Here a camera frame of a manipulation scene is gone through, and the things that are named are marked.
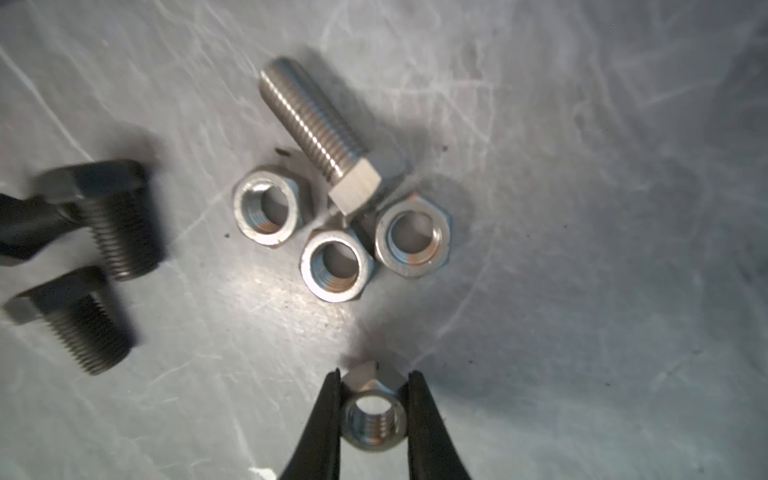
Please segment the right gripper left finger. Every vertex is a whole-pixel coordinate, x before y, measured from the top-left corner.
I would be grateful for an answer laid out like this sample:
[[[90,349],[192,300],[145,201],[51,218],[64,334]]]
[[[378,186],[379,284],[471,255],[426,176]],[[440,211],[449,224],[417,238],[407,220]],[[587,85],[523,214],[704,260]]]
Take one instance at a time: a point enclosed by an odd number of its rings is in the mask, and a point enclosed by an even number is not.
[[[327,374],[280,480],[339,479],[341,397],[341,375],[336,369]]]

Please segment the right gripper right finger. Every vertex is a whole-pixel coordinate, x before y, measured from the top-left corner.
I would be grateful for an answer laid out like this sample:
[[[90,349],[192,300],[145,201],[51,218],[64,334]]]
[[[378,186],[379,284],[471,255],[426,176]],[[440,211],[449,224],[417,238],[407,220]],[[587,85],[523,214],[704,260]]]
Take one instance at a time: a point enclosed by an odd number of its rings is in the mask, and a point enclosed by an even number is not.
[[[409,373],[408,466],[411,480],[470,479],[424,375]]]

